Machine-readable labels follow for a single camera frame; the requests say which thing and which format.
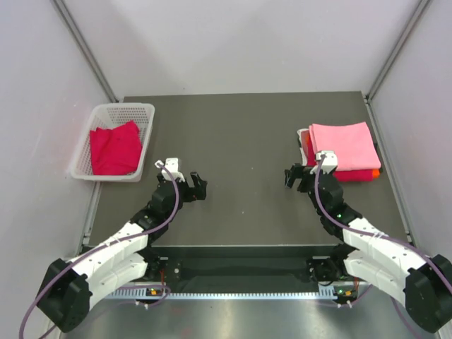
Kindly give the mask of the crimson red t shirt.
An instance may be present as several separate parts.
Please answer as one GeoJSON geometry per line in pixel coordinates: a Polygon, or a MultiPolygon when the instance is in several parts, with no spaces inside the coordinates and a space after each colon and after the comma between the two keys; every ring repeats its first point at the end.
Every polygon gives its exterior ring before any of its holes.
{"type": "Polygon", "coordinates": [[[114,129],[89,132],[91,166],[94,175],[126,175],[135,172],[141,157],[139,128],[128,121],[114,129]]]}

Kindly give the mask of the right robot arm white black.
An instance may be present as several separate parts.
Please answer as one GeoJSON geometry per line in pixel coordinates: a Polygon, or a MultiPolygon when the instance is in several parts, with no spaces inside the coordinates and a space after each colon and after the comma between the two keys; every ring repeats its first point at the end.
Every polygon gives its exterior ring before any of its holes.
{"type": "Polygon", "coordinates": [[[424,331],[435,333],[451,321],[451,262],[389,237],[346,204],[332,173],[299,163],[285,170],[285,186],[310,197],[323,228],[342,244],[332,255],[331,274],[365,280],[403,306],[424,331]]]}

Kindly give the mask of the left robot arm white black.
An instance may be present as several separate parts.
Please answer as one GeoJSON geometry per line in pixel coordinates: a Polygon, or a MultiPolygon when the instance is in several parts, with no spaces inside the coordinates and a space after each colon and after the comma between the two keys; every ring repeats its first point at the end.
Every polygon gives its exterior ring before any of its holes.
{"type": "Polygon", "coordinates": [[[197,172],[193,184],[171,176],[157,176],[149,202],[114,235],[83,255],[51,263],[37,294],[37,308],[63,333],[78,327],[94,306],[123,285],[152,280],[160,272],[151,245],[169,228],[185,203],[203,201],[207,181],[197,172]]]}

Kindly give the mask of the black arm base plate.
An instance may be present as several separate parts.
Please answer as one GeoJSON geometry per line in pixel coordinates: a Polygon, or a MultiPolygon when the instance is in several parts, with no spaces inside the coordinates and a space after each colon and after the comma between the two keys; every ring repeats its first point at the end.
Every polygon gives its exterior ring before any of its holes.
{"type": "Polygon", "coordinates": [[[139,251],[151,260],[144,280],[163,273],[167,283],[195,278],[291,278],[300,282],[351,281],[343,261],[351,247],[321,246],[154,246],[139,251]]]}

